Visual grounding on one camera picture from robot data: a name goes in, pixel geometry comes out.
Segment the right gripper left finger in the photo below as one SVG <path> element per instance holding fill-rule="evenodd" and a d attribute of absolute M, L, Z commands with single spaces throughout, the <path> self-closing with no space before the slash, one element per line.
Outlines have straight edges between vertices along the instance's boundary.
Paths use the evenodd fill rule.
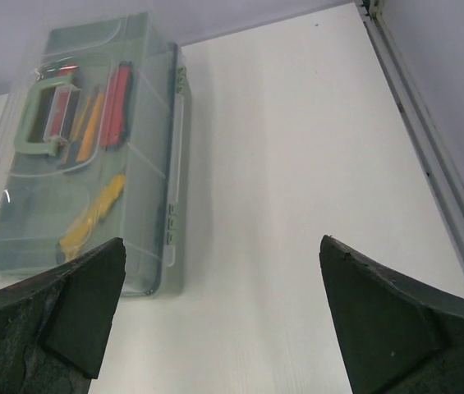
<path fill-rule="evenodd" d="M 0 393 L 87 393 L 126 271 L 122 239 L 0 289 Z"/>

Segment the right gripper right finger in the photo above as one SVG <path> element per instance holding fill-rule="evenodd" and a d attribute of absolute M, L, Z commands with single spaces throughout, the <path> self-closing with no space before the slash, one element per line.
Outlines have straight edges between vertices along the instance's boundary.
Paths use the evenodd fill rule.
<path fill-rule="evenodd" d="M 354 393 L 464 393 L 464 299 L 331 236 L 319 261 Z"/>

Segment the yellow utility knife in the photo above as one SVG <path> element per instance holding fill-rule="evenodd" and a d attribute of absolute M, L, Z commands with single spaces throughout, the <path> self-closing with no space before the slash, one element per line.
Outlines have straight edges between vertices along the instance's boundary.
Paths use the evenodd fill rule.
<path fill-rule="evenodd" d="M 87 242 L 96 226 L 103 221 L 122 194 L 126 176 L 117 174 L 105 186 L 96 200 L 86 208 L 66 229 L 64 236 L 57 243 L 56 259 L 65 263 L 74 259 Z"/>

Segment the green plastic toolbox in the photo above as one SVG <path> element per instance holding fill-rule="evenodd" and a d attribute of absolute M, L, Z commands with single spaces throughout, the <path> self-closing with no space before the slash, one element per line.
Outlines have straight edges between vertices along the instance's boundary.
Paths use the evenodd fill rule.
<path fill-rule="evenodd" d="M 99 145 L 108 84 L 120 62 L 133 66 L 126 137 Z M 71 76 L 40 79 L 75 63 L 71 130 L 96 85 L 105 91 L 90 159 L 58 170 L 67 143 L 43 142 L 49 89 Z M 66 229 L 117 174 L 124 190 L 80 255 L 120 238 L 125 296 L 174 296 L 184 282 L 191 92 L 181 49 L 147 11 L 81 16 L 43 28 L 30 41 L 0 118 L 0 288 L 55 268 Z"/>

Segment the red black pliers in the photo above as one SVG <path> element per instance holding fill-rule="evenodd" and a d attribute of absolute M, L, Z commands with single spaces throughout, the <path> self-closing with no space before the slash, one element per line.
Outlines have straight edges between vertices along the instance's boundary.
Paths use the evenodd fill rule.
<path fill-rule="evenodd" d="M 40 75 L 41 80 L 71 76 L 70 86 L 49 89 L 48 113 L 43 142 L 57 141 L 59 144 L 65 144 L 70 139 L 72 118 L 76 110 L 76 96 L 78 95 L 75 82 L 78 69 L 77 64 L 68 63 L 59 68 L 47 69 Z"/>

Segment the orange utility knife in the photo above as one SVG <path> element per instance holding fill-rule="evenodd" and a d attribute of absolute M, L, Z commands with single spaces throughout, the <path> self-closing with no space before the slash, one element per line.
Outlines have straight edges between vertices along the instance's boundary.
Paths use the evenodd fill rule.
<path fill-rule="evenodd" d="M 86 163 L 93 152 L 95 133 L 103 111 L 104 87 L 96 85 L 71 130 L 71 143 L 57 169 L 71 170 Z"/>

